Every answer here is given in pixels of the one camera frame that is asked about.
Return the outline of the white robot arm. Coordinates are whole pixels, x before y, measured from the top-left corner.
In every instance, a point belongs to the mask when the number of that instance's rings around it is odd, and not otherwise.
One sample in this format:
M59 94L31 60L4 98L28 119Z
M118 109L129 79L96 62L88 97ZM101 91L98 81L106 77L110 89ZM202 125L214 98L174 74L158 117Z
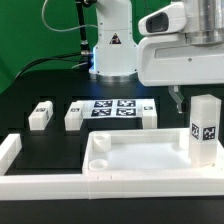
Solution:
M167 86L178 105L182 85L224 83L224 0L173 0L138 22L138 43L130 0L97 0L96 12L93 78Z

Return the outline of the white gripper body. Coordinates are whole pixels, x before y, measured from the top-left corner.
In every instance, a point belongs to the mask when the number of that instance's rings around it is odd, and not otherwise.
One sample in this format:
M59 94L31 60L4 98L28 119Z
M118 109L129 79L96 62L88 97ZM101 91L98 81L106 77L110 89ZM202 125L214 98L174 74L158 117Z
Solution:
M224 83L224 44L194 46L183 34L145 37L137 69L144 86Z

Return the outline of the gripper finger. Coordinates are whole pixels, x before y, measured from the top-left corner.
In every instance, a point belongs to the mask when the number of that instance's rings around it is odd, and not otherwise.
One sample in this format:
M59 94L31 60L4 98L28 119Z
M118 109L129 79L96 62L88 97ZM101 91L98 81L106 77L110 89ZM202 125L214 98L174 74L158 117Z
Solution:
M169 86L168 87L169 94L173 98L173 100L177 104L177 110L179 113L183 112L183 102L184 102L184 97L182 93L179 90L178 86Z

